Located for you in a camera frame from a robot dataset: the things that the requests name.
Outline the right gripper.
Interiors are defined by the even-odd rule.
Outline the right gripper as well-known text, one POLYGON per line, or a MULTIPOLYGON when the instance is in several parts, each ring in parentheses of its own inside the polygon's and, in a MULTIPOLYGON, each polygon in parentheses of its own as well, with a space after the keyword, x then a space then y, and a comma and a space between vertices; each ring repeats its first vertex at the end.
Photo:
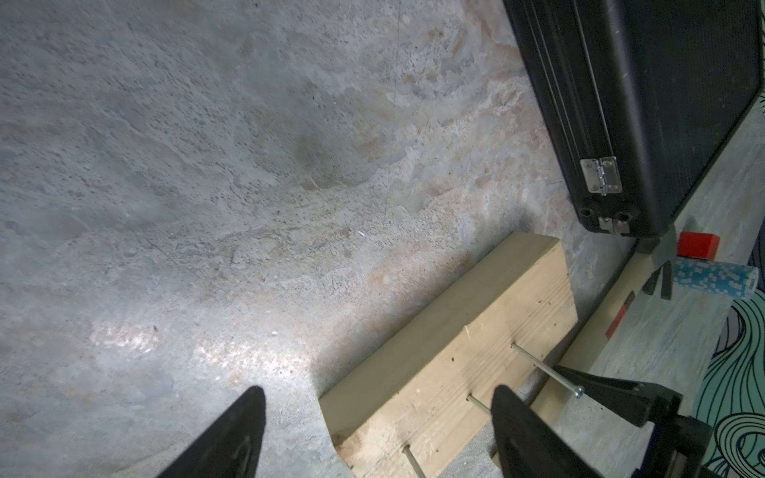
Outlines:
POLYGON ((652 382, 593 376, 565 366, 555 366, 554 370, 631 425, 653 424, 645 456, 633 476, 715 476, 702 464, 713 429, 696 418, 679 414, 683 396, 678 392, 652 382))

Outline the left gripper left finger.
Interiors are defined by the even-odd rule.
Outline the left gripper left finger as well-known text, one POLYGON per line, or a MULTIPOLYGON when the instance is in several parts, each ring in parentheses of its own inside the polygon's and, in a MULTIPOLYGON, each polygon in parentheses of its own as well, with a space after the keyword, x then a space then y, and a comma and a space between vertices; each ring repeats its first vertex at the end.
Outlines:
POLYGON ((159 478, 254 477, 265 425, 265 392, 251 386, 159 478))

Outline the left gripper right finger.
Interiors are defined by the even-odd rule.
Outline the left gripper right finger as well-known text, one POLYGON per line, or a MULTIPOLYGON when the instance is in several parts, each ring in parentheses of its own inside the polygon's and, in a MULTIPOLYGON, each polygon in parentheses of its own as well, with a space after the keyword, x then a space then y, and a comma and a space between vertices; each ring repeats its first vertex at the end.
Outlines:
POLYGON ((600 477, 508 386, 491 401, 500 468, 504 477, 600 477))

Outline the wooden block with nails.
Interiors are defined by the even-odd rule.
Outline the wooden block with nails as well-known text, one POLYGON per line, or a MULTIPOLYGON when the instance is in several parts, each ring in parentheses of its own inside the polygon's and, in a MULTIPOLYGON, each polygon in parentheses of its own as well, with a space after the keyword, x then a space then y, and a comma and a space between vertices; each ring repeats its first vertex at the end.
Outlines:
POLYGON ((440 474, 486 426, 498 386, 519 388, 577 324, 564 248, 515 232, 320 399, 338 456, 358 477, 410 477, 402 448, 440 474))

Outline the wooden handle claw hammer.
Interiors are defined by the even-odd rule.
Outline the wooden handle claw hammer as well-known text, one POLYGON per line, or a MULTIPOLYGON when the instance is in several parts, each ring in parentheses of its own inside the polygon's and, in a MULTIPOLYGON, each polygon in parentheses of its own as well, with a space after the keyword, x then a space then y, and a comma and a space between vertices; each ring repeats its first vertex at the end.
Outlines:
POLYGON ((671 267, 677 258, 677 231, 670 228, 665 235, 637 241, 635 252, 603 298, 600 306, 579 330, 559 364, 579 372, 589 372, 617 330, 629 306, 647 282, 657 282, 663 269, 663 296, 673 290, 671 267))

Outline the steel nail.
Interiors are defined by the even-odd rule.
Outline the steel nail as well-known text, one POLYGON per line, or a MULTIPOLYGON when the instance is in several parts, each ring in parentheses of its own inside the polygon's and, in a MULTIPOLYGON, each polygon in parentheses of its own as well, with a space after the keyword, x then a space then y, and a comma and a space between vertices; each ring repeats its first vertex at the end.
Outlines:
POLYGON ((578 386, 577 384, 574 384, 571 382, 571 380, 568 380, 563 376, 563 374, 560 374, 559 372, 556 372, 551 366, 548 366, 545 364, 545 362, 542 362, 539 360, 539 358, 534 357, 530 352, 526 351, 524 348, 521 348, 518 344, 512 343, 511 348, 518 352, 523 358, 526 358, 526 360, 529 360, 529 362, 532 362, 534 366, 537 366, 544 374, 547 374, 549 378, 553 378, 555 382, 558 384, 561 384, 563 388, 566 390, 569 390, 576 398, 580 398, 585 394, 585 388, 583 386, 578 386))
POLYGON ((480 409, 486 415, 491 415, 490 408, 472 394, 468 394, 466 400, 473 404, 476 408, 480 409))
POLYGON ((418 460, 414 457, 414 454, 412 454, 412 450, 410 449, 410 446, 406 444, 404 448, 402 448, 402 453, 404 456, 406 456, 406 460, 408 460, 408 463, 410 464, 410 467, 412 470, 414 470, 414 474, 416 474, 417 478, 426 478, 426 474, 424 473, 424 470, 422 470, 422 466, 418 463, 418 460))

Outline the black hard case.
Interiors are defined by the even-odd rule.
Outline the black hard case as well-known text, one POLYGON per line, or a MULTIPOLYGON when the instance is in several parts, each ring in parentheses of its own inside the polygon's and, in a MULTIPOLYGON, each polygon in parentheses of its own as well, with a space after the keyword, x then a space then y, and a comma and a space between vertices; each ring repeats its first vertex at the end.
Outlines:
POLYGON ((582 226, 664 235, 762 92, 762 4, 505 10, 582 226))

